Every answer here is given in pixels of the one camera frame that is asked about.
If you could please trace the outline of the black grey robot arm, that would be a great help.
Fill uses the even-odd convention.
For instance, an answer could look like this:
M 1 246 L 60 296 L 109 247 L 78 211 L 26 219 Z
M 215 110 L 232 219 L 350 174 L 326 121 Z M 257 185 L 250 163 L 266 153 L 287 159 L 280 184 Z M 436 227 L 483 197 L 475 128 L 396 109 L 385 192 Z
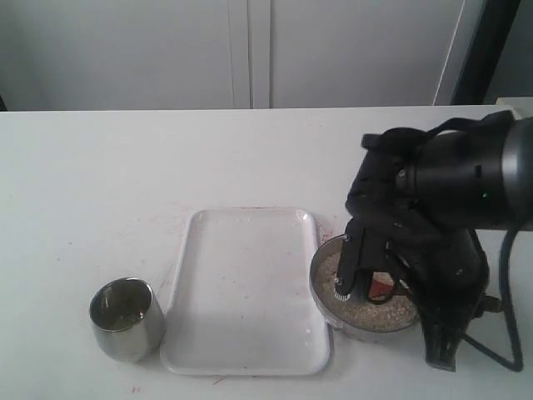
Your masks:
M 510 284 L 511 249 L 532 227 L 532 121 L 512 112 L 451 118 L 423 131 L 395 127 L 366 150 L 346 198 L 337 299 L 375 305 L 408 297 L 421 320 L 426 362 L 451 371 L 471 321 L 502 313 L 504 368 L 524 367 Z

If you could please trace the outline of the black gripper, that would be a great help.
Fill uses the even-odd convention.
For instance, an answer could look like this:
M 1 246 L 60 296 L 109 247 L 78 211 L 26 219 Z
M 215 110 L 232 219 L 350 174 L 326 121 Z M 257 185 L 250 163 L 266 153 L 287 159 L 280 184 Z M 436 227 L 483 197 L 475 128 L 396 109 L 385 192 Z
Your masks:
M 396 292 L 386 302 L 369 298 L 374 272 L 389 273 Z M 447 232 L 434 242 L 408 245 L 351 219 L 346 225 L 334 283 L 341 301 L 384 305 L 395 297 L 416 307 L 426 363 L 456 368 L 456 352 L 471 321 L 481 314 L 488 263 L 471 230 Z

